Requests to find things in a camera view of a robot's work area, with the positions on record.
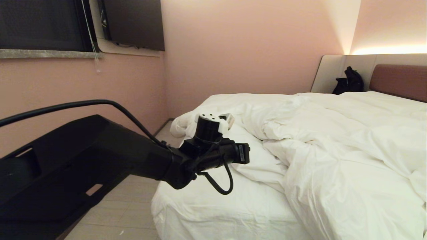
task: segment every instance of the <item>black cable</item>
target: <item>black cable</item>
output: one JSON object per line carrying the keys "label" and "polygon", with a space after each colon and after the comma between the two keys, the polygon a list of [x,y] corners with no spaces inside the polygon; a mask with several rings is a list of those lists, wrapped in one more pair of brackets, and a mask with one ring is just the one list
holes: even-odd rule
{"label": "black cable", "polygon": [[39,115],[43,115],[43,114],[47,114],[47,113],[51,113],[51,112],[55,112],[55,111],[60,111],[60,110],[68,109],[68,108],[78,108],[78,107],[83,107],[83,106],[100,105],[100,104],[112,105],[113,107],[117,108],[118,110],[120,110],[120,112],[125,114],[136,126],[138,126],[138,128],[141,129],[141,131],[143,133],[145,133],[145,135],[147,135],[148,138],[150,138],[153,142],[155,142],[159,146],[166,147],[159,140],[157,140],[138,121],[138,119],[136,119],[126,108],[124,108],[122,105],[118,104],[117,102],[114,102],[111,100],[87,100],[87,101],[69,102],[69,103],[58,104],[58,105],[54,105],[54,106],[50,106],[50,107],[39,108],[36,110],[32,110],[32,111],[28,111],[28,112],[20,113],[20,114],[11,116],[11,117],[4,118],[4,119],[0,120],[0,127],[9,125],[11,123],[15,123],[15,122],[27,119],[27,118],[36,117]]}
{"label": "black cable", "polygon": [[230,178],[230,188],[225,191],[224,189],[222,189],[217,183],[216,181],[209,175],[209,173],[207,172],[198,172],[197,175],[203,175],[205,176],[208,181],[211,183],[211,185],[222,195],[227,195],[229,193],[231,193],[231,191],[233,190],[233,176],[231,176],[231,172],[230,169],[228,168],[228,164],[225,163],[224,161],[224,167],[227,170],[228,173],[228,177]]}

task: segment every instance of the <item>floor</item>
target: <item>floor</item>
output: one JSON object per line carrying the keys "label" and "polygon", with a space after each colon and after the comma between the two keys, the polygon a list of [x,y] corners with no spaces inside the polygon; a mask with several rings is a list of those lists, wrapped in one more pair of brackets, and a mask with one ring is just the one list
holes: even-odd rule
{"label": "floor", "polygon": [[[156,137],[178,147],[182,138],[169,133],[171,123]],[[157,185],[156,180],[130,175],[92,208],[65,239],[160,240],[150,210]]]}

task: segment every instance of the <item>white crumpled blanket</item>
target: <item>white crumpled blanket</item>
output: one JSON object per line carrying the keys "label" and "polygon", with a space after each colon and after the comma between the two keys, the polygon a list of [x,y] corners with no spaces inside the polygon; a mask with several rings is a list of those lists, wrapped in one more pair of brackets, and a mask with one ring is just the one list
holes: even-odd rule
{"label": "white crumpled blanket", "polygon": [[423,239],[426,103],[377,92],[214,95],[172,134],[193,136],[207,111],[233,114],[284,165],[232,164],[283,192],[313,239]]}

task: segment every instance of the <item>upholstered headboard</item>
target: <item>upholstered headboard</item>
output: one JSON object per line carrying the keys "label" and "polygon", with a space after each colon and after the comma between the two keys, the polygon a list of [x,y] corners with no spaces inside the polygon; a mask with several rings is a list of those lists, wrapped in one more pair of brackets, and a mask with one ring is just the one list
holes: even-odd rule
{"label": "upholstered headboard", "polygon": [[372,73],[369,88],[427,102],[427,66],[378,64]]}

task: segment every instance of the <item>black backpack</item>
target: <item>black backpack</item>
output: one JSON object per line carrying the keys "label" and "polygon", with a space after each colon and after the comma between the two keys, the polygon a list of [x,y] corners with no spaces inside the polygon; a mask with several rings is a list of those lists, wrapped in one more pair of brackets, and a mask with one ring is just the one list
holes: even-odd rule
{"label": "black backpack", "polygon": [[340,95],[344,92],[363,92],[365,84],[358,72],[351,67],[344,71],[347,78],[337,78],[338,84],[333,90],[333,94]]}

